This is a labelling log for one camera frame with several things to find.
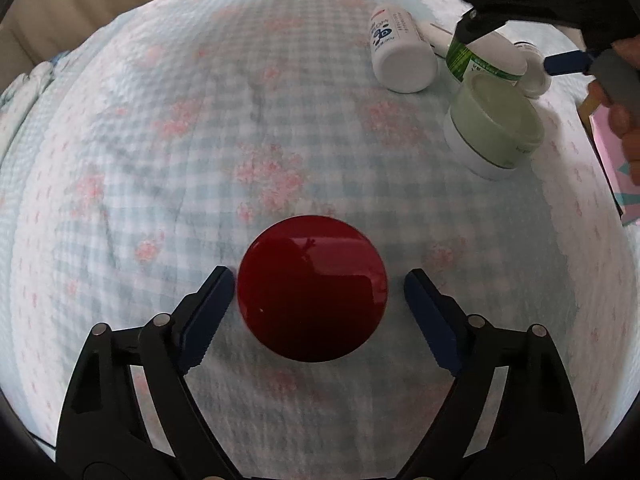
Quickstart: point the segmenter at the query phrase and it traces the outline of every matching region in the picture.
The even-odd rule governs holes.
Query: white cap
[[[382,51],[373,72],[384,86],[401,94],[424,90],[438,75],[438,60],[429,43],[407,43]]]

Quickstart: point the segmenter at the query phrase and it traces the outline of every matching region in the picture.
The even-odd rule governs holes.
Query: metal screw
[[[546,335],[546,328],[542,325],[534,325],[531,327],[531,331],[538,337],[544,337]]]
[[[154,325],[155,326],[165,326],[171,320],[171,316],[168,314],[156,314],[154,316]]]
[[[482,328],[484,326],[484,317],[472,314],[467,318],[469,325],[474,328]]]
[[[94,327],[91,329],[91,333],[93,335],[102,335],[106,331],[107,331],[107,324],[106,323],[95,324]]]

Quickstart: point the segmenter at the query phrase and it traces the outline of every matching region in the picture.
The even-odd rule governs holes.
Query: pink box
[[[593,140],[623,225],[640,218],[640,186],[631,181],[629,163],[622,152],[622,141],[609,127],[609,109],[599,107],[591,116]]]

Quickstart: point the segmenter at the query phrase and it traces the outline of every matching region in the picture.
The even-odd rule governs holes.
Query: green label
[[[504,72],[492,64],[487,63],[484,59],[479,58],[455,36],[453,37],[451,46],[447,52],[447,67],[449,67],[449,71],[461,83],[465,78],[465,74],[469,70],[485,70],[486,72],[493,74],[500,79],[506,79],[513,84],[516,84],[522,78],[521,75],[513,75],[508,72]]]

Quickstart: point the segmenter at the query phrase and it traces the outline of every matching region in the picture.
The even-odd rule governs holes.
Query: white container
[[[438,75],[436,55],[406,10],[391,4],[376,7],[369,33],[373,72],[382,86],[411,94]]]
[[[447,67],[458,82],[471,72],[488,72],[515,85],[525,75],[527,61],[511,41],[494,31],[468,45],[454,35]]]

